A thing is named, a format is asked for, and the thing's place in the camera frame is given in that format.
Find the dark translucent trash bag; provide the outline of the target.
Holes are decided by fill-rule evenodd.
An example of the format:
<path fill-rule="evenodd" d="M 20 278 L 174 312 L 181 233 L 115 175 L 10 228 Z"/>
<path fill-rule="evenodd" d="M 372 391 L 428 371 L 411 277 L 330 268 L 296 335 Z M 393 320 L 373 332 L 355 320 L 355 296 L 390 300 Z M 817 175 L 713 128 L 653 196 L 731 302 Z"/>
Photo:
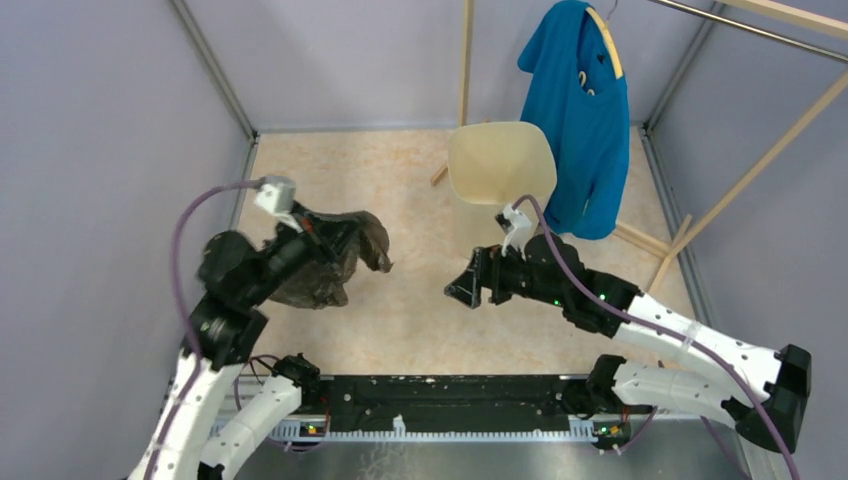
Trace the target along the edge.
<path fill-rule="evenodd" d="M 298 309 L 321 310 L 348 304 L 345 285 L 360 262 L 374 272 L 393 268 L 390 236 L 382 221 L 367 210 L 319 213 L 305 210 L 296 217 L 311 226 L 334 254 L 331 261 L 309 260 L 268 299 Z"/>

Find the cream plastic trash bin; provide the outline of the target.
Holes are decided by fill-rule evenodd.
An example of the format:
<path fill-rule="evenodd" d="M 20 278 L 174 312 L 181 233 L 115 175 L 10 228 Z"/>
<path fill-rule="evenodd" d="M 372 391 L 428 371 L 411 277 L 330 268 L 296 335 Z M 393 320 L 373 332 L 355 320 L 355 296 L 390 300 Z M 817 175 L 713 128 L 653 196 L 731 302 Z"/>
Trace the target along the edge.
<path fill-rule="evenodd" d="M 556 184 L 553 153 L 543 131 L 524 121 L 466 125 L 447 143 L 453 243 L 468 258 L 475 247 L 504 238 L 495 216 L 523 195 L 547 205 Z"/>

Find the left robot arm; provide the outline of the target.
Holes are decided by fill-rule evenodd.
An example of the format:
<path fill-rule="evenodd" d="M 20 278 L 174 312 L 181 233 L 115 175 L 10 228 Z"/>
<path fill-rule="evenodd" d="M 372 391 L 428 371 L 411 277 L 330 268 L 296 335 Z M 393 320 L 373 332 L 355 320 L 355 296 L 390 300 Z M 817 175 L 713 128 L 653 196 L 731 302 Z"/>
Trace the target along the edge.
<path fill-rule="evenodd" d="M 130 478 L 233 479 L 286 416 L 317 407 L 317 368 L 289 356 L 222 430 L 212 431 L 268 323 L 260 305 L 306 273 L 333 284 L 347 261 L 357 259 L 363 225 L 354 214 L 320 214 L 296 204 L 260 249 L 237 230 L 207 242 L 197 272 L 205 293 L 186 317 L 171 391 Z"/>

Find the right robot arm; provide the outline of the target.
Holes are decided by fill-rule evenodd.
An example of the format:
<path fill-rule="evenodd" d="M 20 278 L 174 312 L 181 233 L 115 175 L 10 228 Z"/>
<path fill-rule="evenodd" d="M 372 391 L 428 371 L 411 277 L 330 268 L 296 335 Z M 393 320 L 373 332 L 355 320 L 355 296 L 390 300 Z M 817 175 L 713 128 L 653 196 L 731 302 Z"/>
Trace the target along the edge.
<path fill-rule="evenodd" d="M 444 288 L 468 308 L 515 296 L 558 307 L 578 329 L 647 348 L 684 367 L 662 371 L 606 356 L 589 376 L 586 397 L 600 412 L 622 405 L 687 411 L 733 428 L 772 452 L 797 449 L 811 394 L 811 354 L 737 340 L 674 312 L 638 286 L 589 269 L 561 239 L 533 237 L 523 250 L 476 247 Z"/>

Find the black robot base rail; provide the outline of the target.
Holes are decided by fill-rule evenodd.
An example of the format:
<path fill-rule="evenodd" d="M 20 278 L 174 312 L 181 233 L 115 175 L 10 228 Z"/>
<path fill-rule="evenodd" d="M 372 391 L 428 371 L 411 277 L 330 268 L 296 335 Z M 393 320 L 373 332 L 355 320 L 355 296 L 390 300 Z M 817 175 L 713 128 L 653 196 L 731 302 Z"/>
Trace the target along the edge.
<path fill-rule="evenodd" d="M 297 414 L 328 420 L 332 433 L 566 431 L 620 406 L 568 375 L 337 375 L 324 377 Z"/>

